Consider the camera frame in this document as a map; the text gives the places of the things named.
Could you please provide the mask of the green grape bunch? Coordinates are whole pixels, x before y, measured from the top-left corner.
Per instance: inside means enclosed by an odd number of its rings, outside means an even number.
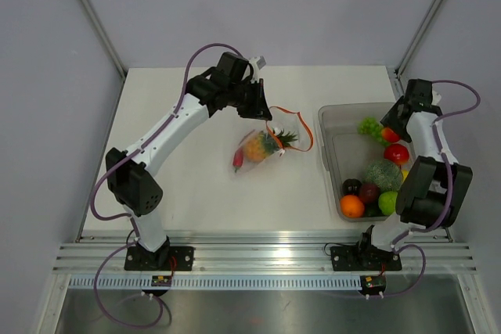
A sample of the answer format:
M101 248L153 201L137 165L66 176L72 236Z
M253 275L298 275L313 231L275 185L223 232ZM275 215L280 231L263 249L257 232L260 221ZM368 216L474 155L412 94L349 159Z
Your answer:
M383 125L374 117L365 117L359 122L357 127L357 131L360 135L368 135L372 140L387 147L390 143L383 138L383 129Z

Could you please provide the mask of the clear orange zip top bag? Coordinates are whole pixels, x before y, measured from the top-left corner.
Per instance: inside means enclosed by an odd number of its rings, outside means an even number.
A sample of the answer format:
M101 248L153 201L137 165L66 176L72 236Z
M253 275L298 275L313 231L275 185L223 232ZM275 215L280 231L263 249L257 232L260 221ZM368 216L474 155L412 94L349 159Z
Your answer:
M274 164L285 154L307 153L315 144L312 129L301 112L271 106L271 120L257 120L232 140L229 160L230 178Z

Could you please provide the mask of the plastic pineapple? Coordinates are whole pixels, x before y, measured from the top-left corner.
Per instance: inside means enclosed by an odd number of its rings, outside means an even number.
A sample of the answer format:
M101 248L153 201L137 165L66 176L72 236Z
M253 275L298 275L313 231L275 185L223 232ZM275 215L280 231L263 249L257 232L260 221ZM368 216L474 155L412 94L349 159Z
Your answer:
M274 129L272 133L259 131L243 145L244 157L254 163L260 163L281 149L292 146L297 141L297 134L292 131Z

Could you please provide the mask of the red chili pepper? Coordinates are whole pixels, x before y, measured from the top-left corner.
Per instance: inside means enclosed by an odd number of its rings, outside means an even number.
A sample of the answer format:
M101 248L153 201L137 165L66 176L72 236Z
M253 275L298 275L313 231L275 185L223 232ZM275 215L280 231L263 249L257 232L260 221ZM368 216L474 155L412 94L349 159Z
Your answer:
M232 168L235 173L237 173L243 166L244 163L244 152L243 152L243 147L238 148L237 151L235 151L233 160L232 160Z

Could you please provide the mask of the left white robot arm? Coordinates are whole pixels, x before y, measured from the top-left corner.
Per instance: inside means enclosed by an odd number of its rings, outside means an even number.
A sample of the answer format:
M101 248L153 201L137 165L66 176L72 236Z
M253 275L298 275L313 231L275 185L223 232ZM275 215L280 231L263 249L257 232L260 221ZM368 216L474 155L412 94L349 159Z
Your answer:
M163 189L155 176L176 147L197 127L227 106L242 118L271 120L260 71L262 56L222 54L218 64L186 82L181 102L125 151L105 158L107 186L132 219L136 239L127 248L127 271L191 271L194 249L172 246L157 208Z

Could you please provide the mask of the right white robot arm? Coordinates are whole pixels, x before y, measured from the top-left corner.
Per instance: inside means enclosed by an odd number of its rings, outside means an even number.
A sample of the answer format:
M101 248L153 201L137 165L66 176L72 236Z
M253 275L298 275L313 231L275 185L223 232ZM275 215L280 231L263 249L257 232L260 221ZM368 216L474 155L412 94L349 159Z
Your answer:
M409 80L405 94L382 123L413 145L416 158L396 198L395 212L371 225L354 247L359 271L391 270L400 261L404 239L451 226L473 178L470 167L454 157L443 132L443 113L434 82Z

